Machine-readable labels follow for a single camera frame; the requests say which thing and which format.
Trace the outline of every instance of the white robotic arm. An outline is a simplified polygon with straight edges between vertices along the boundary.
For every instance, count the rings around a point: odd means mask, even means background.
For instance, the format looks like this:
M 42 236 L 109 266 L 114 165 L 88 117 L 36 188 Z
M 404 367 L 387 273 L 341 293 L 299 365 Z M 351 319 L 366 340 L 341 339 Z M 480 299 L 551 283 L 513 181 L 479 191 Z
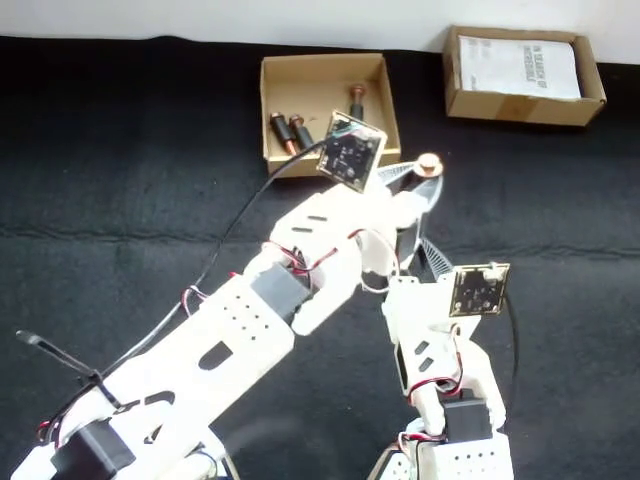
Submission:
M 403 195 L 401 201 L 394 196 L 392 185 L 406 187 L 407 172 L 420 165 L 387 168 L 364 195 L 336 185 L 286 214 L 242 274 L 205 298 L 153 348 L 104 379 L 122 408 L 93 388 L 57 426 L 55 444 L 36 447 L 12 480 L 231 478 L 233 467 L 208 426 L 291 351 L 294 332 L 311 333 L 351 297 L 368 271 L 390 276 L 389 286 L 379 290 L 389 292 L 383 312 L 403 392 L 421 414 L 422 433 L 447 435 L 437 389 L 451 390 L 454 384 L 433 380 L 446 377 L 456 382 L 456 391 L 470 387 L 486 400 L 498 438 L 504 406 L 486 354 L 468 340 L 479 317 L 449 317 L 445 299 L 451 298 L 453 275 L 431 284 L 399 275 L 419 244 L 420 215 L 433 207 L 442 185 L 441 177 L 419 181 L 419 188 L 431 189 L 430 196 Z M 407 211 L 413 211 L 413 225 Z M 412 245 L 406 252 L 396 245 L 400 233 Z M 461 329 L 458 338 L 454 324 Z M 425 363 L 425 355 L 431 362 Z M 96 444 L 99 448 L 87 447 Z M 421 453 L 422 442 L 411 445 L 407 458 L 417 468 L 429 453 Z M 429 452 L 448 446 L 428 445 Z M 503 460 L 511 471 L 510 458 Z M 94 471 L 103 476 L 92 477 Z M 448 478 L 425 475 L 420 479 Z

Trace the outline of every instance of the black fabric surface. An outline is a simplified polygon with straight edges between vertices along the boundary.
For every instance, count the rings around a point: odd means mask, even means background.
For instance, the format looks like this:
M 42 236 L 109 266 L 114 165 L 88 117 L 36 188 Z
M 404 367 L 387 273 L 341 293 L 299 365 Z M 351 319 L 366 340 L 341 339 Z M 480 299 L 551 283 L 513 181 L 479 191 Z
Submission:
M 146 333 L 266 177 L 261 58 L 317 51 L 0 39 L 3 477 L 75 389 L 71 372 L 14 331 L 100 368 Z M 455 263 L 514 266 L 517 478 L 637 478 L 640 69 L 601 65 L 609 105 L 582 131 L 448 119 L 439 56 L 386 57 L 404 158 L 431 150 L 446 162 L 432 240 Z M 280 215 L 329 185 L 274 186 L 203 288 L 241 269 Z M 364 478 L 414 418 L 379 304 L 356 294 L 216 422 L 243 478 Z M 506 394 L 506 317 L 476 338 Z

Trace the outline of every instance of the cardboard box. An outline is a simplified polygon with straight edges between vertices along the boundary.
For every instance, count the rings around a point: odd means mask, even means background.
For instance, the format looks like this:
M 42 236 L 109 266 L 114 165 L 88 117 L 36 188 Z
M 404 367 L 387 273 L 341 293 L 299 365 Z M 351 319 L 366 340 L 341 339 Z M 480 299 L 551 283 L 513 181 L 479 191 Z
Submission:
M 380 165 L 400 161 L 400 136 L 393 109 L 391 86 L 384 57 L 378 53 L 266 57 L 262 61 L 262 148 L 269 173 L 290 157 L 271 131 L 269 115 L 281 112 L 288 119 L 301 115 L 314 140 L 327 133 L 331 112 L 349 113 L 349 88 L 362 83 L 364 121 L 384 130 L 387 144 Z M 319 175 L 319 154 L 310 154 L 284 172 L 284 177 Z
M 572 45 L 582 98 L 557 100 L 526 95 L 462 90 L 460 82 L 460 35 L 508 40 L 551 40 Z M 607 103 L 598 67 L 587 37 L 567 32 L 506 30 L 454 26 L 443 52 L 447 114 L 450 117 L 482 118 L 514 122 L 584 126 Z

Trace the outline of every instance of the white backdrop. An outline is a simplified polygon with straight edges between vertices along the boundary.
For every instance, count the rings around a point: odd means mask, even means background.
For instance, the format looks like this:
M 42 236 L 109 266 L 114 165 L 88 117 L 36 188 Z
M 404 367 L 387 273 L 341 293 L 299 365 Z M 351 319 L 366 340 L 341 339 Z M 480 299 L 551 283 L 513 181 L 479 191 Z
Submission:
M 597 60 L 640 64 L 640 0 L 0 0 L 0 34 L 17 36 L 437 52 L 453 23 L 576 31 Z

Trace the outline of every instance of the paper document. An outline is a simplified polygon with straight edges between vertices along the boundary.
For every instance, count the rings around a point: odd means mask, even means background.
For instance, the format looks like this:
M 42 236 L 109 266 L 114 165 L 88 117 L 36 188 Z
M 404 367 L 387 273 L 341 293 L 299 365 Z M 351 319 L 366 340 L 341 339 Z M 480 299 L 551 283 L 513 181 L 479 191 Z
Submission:
M 578 99 L 573 47 L 544 40 L 460 36 L 463 90 Z

